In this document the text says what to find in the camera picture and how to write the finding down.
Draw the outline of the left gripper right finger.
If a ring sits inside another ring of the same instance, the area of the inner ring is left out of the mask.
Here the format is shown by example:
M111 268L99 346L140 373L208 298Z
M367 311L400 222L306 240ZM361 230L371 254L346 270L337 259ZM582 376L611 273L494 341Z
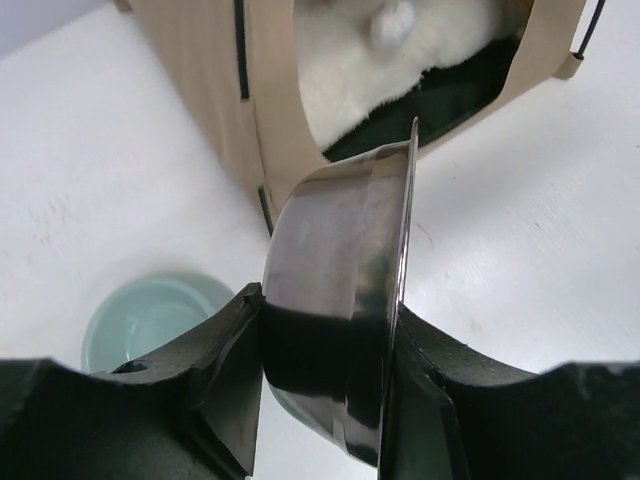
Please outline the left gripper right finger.
M639 366L530 373L411 310L396 328L383 479L635 479Z

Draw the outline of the stainless steel bowl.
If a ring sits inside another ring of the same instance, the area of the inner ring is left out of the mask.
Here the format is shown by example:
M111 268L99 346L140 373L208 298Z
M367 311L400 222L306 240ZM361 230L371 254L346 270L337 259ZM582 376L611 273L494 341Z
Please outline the stainless steel bowl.
M327 165L292 191L263 280L263 367L278 403L377 465L404 297L419 134Z

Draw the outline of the white fluffy cushion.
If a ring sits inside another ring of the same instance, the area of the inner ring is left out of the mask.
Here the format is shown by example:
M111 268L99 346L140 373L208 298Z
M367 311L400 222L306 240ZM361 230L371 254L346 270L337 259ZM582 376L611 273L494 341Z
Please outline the white fluffy cushion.
M423 72L455 66L517 28L507 1L297 1L299 89L326 149Z

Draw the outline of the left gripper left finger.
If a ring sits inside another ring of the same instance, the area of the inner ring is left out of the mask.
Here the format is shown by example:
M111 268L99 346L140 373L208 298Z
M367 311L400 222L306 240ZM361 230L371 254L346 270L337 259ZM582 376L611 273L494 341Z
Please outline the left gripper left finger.
M244 479L262 365L251 283L217 314L110 373L1 363L5 479Z

